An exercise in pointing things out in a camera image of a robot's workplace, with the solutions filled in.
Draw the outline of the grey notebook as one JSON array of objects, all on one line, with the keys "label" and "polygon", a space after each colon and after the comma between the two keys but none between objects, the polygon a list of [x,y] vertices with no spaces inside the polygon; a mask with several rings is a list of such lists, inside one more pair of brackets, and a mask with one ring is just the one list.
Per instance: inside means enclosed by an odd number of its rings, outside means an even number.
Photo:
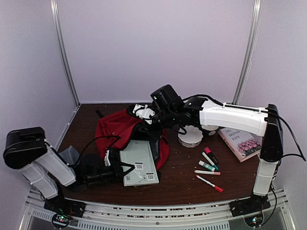
[{"label": "grey notebook", "polygon": [[[131,140],[119,154],[121,162],[135,166],[135,169],[123,178],[125,187],[159,183],[149,141]],[[122,169],[126,171],[129,167],[122,166]]]}]

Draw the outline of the red backpack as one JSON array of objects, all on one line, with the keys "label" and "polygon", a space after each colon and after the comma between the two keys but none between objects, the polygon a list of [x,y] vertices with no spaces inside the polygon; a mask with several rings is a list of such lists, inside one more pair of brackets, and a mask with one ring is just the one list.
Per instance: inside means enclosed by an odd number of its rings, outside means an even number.
[{"label": "red backpack", "polygon": [[96,147],[103,159],[108,148],[123,150],[137,137],[153,140],[158,145],[156,169],[162,168],[170,154],[166,130],[148,131],[143,120],[127,114],[127,108],[100,118],[97,123]]}]

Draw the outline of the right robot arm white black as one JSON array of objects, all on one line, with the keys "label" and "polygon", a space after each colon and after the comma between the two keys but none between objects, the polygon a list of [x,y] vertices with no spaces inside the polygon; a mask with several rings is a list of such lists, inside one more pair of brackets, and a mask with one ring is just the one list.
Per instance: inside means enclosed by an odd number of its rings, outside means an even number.
[{"label": "right robot arm white black", "polygon": [[221,103],[207,95],[182,100],[180,96],[166,98],[161,93],[153,96],[153,103],[153,106],[136,105],[132,110],[150,128],[178,126],[180,135],[192,137],[189,127],[198,132],[213,132],[225,127],[262,137],[253,196],[246,200],[246,208],[254,212],[264,204],[264,196],[283,156],[283,131],[275,105],[254,108]]}]

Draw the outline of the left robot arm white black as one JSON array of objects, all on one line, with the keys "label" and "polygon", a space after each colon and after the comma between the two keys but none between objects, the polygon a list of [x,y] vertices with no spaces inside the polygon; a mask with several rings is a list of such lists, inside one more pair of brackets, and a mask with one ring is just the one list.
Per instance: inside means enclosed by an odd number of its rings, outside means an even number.
[{"label": "left robot arm white black", "polygon": [[105,166],[85,163],[74,149],[58,153],[47,141],[41,127],[10,131],[6,136],[3,159],[5,164],[19,171],[59,213],[69,209],[69,202],[60,195],[60,187],[79,188],[122,179],[135,169],[133,164],[121,162],[107,155]]}]

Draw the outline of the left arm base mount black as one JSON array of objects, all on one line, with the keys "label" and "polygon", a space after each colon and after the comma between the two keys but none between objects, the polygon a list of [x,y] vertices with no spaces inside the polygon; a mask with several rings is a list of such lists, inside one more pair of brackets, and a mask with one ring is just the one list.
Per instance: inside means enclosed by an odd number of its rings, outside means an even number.
[{"label": "left arm base mount black", "polygon": [[84,202],[66,199],[61,191],[51,199],[47,199],[41,194],[41,199],[45,202],[44,209],[70,218],[82,218],[86,207]]}]

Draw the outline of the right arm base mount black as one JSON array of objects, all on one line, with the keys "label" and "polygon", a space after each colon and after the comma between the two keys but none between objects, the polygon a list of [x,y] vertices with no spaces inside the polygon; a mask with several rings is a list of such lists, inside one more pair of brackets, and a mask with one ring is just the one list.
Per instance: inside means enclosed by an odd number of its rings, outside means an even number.
[{"label": "right arm base mount black", "polygon": [[270,208],[268,196],[252,195],[249,198],[237,199],[229,203],[230,210],[233,217],[247,215],[254,212],[260,212],[264,209]]}]

